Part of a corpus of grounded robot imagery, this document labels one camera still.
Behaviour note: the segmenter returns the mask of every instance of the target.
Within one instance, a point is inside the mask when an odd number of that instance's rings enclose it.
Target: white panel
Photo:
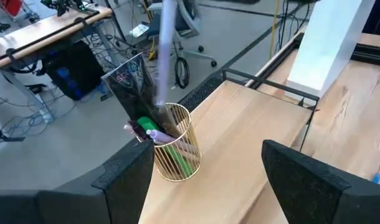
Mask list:
[[[349,62],[374,2],[317,2],[287,86],[322,97]]]

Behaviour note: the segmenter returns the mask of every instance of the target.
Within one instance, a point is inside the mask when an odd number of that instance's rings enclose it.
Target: concrete floor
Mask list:
[[[260,3],[251,6],[210,0],[203,0],[201,4],[266,14],[274,13],[275,9],[275,2],[269,0],[261,0]],[[132,21],[135,25],[140,21],[146,21],[145,14],[142,14],[136,5],[132,10],[132,3],[128,1],[120,2],[118,6],[114,3],[112,5],[126,34],[131,29]],[[171,90],[169,101],[172,102],[180,100],[223,65],[253,74],[268,61],[270,34],[261,39],[250,51],[245,52],[244,49],[271,28],[272,16],[206,6],[201,6],[200,9],[201,34],[186,40],[184,46],[196,49],[198,45],[203,45],[206,54],[215,56],[218,66],[212,68],[208,60],[188,58],[190,84],[184,90],[180,88]],[[305,12],[306,9],[301,8],[297,17],[302,18]],[[113,33],[110,23],[104,26],[108,33]],[[239,53],[244,56],[232,60]],[[47,76],[19,75],[19,79],[25,84],[42,82],[51,85]],[[1,76],[0,96],[11,103],[27,104],[26,97]],[[99,166],[133,138],[123,130],[128,116],[116,98],[101,102],[100,94],[96,93],[87,96],[84,101],[86,102],[75,105],[72,100],[63,97],[51,106],[57,117],[61,118],[48,127],[42,124],[37,129],[31,130],[32,134],[36,134],[46,128],[43,133],[29,136],[23,142],[0,143],[0,189],[52,189]],[[5,124],[13,116],[31,114],[32,111],[26,107],[4,103],[0,106],[0,125]]]

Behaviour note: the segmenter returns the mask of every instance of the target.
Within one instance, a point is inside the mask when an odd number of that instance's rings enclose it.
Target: pen holder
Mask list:
[[[154,145],[154,162],[163,178],[179,182],[192,177],[199,170],[202,156],[190,112],[176,103],[166,103],[165,107],[166,111],[171,112],[172,120],[181,135],[167,144]]]

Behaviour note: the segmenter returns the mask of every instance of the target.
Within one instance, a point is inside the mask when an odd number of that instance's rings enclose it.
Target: wooden table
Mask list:
[[[94,22],[106,18],[112,14],[112,10],[107,7],[94,6],[93,4],[87,7],[100,12],[97,15],[87,19],[86,23],[88,24],[93,24]],[[77,25],[69,27],[68,29],[62,30],[61,32],[57,32],[64,27],[73,24],[76,18],[86,18],[87,16],[88,14],[84,12],[70,10],[60,17],[57,17],[57,15],[50,16],[34,24],[11,32],[4,37],[0,37],[0,56],[5,55],[7,49],[20,49],[25,47],[19,52],[13,54],[14,58],[16,59],[23,58],[26,55],[29,55],[45,46],[48,46],[57,40],[70,36],[76,31],[82,29],[83,24],[79,23]],[[9,63],[11,63],[9,57],[0,59],[0,68],[8,65]]]
[[[44,120],[46,123],[53,119],[48,107],[46,107],[41,100],[35,97],[34,94],[24,86],[9,68],[14,65],[16,69],[21,69],[24,65],[37,63],[38,60],[42,59],[42,55],[44,56],[50,52],[51,47],[49,46],[54,42],[64,38],[72,38],[76,32],[83,28],[82,22],[75,22],[77,18],[83,18],[87,24],[93,24],[94,22],[112,15],[112,10],[107,7],[96,6],[94,4],[87,4],[86,7],[96,10],[99,13],[89,16],[84,12],[71,9],[60,17],[54,15],[36,22],[35,24],[11,32],[4,37],[0,37],[0,72],[24,95],[26,95],[32,104],[38,107],[41,114],[45,114]],[[98,26],[95,26],[95,32],[99,34],[100,40],[105,48],[111,49],[110,43]],[[12,60],[6,55],[7,49],[16,49],[17,52],[12,56],[19,60],[12,62]],[[107,50],[107,52],[112,59],[112,62],[118,64],[116,55],[113,54],[111,50]]]
[[[201,168],[180,183],[154,169],[139,223],[240,223],[267,182],[262,141],[291,145],[311,111],[226,81],[191,114]]]
[[[380,47],[380,36],[362,34],[359,43]],[[296,55],[294,50],[268,80],[285,84]],[[258,91],[288,100],[270,86]],[[371,180],[380,169],[380,66],[350,61],[317,109],[302,153]],[[269,184],[243,223],[288,223]]]

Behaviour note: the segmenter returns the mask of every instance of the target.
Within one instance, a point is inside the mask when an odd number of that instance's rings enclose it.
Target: yellow cable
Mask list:
[[[141,4],[143,5],[143,8],[145,9],[145,11],[147,13],[148,20],[151,23],[151,21],[153,20],[153,16],[151,16],[150,12],[147,10],[145,0],[143,0],[141,2]],[[151,60],[154,57],[154,55],[155,55],[155,50],[154,50],[154,45],[155,44],[154,43],[155,43],[155,39],[153,37],[153,43],[151,44],[150,54],[148,55],[148,60]]]
[[[278,9],[279,9],[279,4],[280,4],[280,1],[276,0],[276,11],[275,11],[275,16],[273,18],[272,39],[270,40],[270,57],[269,58],[273,57],[273,45],[274,45],[274,42],[275,42],[275,29],[276,29],[275,26],[276,26],[276,20],[277,20],[277,14],[278,14]]]

